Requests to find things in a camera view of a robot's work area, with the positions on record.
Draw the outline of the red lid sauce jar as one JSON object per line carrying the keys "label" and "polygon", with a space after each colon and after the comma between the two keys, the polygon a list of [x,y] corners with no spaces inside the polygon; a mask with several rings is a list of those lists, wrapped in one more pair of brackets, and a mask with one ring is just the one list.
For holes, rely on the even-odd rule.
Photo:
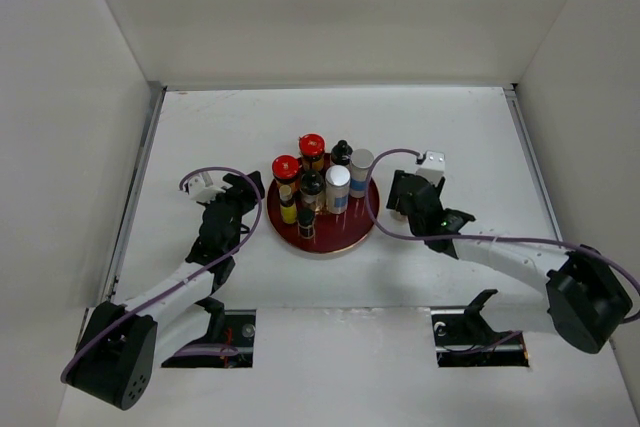
{"label": "red lid sauce jar", "polygon": [[302,167],[305,171],[315,170],[321,172],[324,169],[325,140],[317,133],[308,133],[299,138],[299,152]]}
{"label": "red lid sauce jar", "polygon": [[289,186],[292,193],[299,190],[301,165],[299,160],[292,155],[280,155],[271,164],[272,175],[277,188]]}

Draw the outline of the yellow label small bottle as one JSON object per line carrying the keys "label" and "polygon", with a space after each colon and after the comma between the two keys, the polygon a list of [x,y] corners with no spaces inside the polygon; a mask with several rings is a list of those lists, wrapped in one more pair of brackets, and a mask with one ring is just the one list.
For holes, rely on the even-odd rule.
{"label": "yellow label small bottle", "polygon": [[278,193],[282,221],[287,225],[295,224],[297,222],[297,206],[292,188],[289,185],[281,185]]}

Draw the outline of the black cap brown spice bottle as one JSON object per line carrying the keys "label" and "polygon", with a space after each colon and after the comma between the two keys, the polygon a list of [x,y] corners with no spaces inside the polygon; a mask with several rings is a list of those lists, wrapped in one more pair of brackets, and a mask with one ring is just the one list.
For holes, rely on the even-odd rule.
{"label": "black cap brown spice bottle", "polygon": [[300,179],[300,199],[305,208],[320,212],[325,204],[325,182],[320,172],[310,169]]}

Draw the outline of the blue label silver lid jar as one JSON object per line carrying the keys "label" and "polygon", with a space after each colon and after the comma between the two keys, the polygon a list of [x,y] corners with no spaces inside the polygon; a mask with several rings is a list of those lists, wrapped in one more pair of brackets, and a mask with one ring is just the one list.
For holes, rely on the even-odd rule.
{"label": "blue label silver lid jar", "polygon": [[363,198],[367,187],[366,178],[374,161],[374,155],[367,149],[356,149],[350,156],[350,190],[353,198]]}

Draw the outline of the black cap pepper jar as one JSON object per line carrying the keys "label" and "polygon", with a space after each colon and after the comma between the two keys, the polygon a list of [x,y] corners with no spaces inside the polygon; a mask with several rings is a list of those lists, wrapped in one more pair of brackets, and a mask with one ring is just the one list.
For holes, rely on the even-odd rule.
{"label": "black cap pepper jar", "polygon": [[297,216],[298,235],[302,239],[312,239],[315,236],[315,212],[303,208]]}

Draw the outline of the silver lid spice jar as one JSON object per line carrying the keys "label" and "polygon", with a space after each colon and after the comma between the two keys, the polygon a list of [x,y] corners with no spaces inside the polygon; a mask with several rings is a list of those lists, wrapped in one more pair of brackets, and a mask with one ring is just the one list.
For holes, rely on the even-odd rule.
{"label": "silver lid spice jar", "polygon": [[331,166],[325,174],[326,207],[331,214],[339,215],[348,206],[351,174],[347,167]]}

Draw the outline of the black cap white salt bottle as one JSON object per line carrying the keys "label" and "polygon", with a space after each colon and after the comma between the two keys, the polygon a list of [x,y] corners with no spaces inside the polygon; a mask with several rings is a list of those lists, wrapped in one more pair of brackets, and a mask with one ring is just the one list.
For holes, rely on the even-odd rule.
{"label": "black cap white salt bottle", "polygon": [[346,140],[339,140],[330,151],[330,165],[348,167],[352,152],[353,149]]}

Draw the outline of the pink lid spice jar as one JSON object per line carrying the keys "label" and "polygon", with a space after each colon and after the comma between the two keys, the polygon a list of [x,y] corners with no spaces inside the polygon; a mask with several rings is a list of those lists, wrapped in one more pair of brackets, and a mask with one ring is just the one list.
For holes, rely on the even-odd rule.
{"label": "pink lid spice jar", "polygon": [[405,215],[396,211],[391,211],[390,216],[398,222],[405,222],[407,220],[407,217]]}

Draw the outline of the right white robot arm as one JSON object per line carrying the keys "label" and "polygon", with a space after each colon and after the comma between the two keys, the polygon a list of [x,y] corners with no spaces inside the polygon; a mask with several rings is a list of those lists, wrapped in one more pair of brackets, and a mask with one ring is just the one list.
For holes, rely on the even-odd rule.
{"label": "right white robot arm", "polygon": [[631,320],[631,297],[597,250],[483,230],[473,215],[442,206],[443,186],[397,170],[387,208],[407,217],[413,237],[432,251],[489,267],[540,292],[548,324],[582,352],[599,352]]}

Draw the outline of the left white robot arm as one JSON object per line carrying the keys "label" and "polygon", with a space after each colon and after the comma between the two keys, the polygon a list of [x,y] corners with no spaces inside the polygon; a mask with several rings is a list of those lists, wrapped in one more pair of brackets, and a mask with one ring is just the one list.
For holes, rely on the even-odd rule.
{"label": "left white robot arm", "polygon": [[204,204],[196,240],[176,271],[150,290],[92,312],[60,380],[126,411],[148,387],[152,372],[191,339],[214,345],[224,334],[224,311],[213,294],[228,280],[234,255],[254,234],[244,215],[263,211],[261,174],[220,168],[224,188]]}

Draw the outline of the round red lacquer tray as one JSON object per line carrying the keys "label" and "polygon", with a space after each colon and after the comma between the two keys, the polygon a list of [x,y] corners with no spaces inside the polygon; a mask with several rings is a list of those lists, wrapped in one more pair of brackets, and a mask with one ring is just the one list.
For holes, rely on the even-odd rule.
{"label": "round red lacquer tray", "polygon": [[322,211],[317,214],[314,237],[302,238],[296,224],[286,224],[282,220],[275,180],[269,185],[266,207],[268,219],[277,235],[290,246],[313,254],[332,254],[354,247],[364,240],[374,227],[365,206],[365,199],[350,197],[345,212],[334,215]]}

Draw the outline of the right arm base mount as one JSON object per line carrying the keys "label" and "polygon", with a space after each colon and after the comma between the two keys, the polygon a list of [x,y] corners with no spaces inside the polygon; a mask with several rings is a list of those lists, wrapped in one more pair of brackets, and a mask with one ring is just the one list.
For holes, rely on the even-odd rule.
{"label": "right arm base mount", "polygon": [[435,356],[440,368],[529,367],[521,331],[496,331],[482,317],[497,289],[481,291],[465,306],[430,311]]}

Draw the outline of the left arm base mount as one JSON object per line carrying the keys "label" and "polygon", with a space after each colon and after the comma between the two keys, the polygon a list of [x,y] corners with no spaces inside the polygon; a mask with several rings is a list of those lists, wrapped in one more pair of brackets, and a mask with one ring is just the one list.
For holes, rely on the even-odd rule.
{"label": "left arm base mount", "polygon": [[227,310],[216,299],[197,303],[209,315],[207,330],[184,343],[177,353],[162,362],[164,369],[252,368],[256,338],[255,310]]}

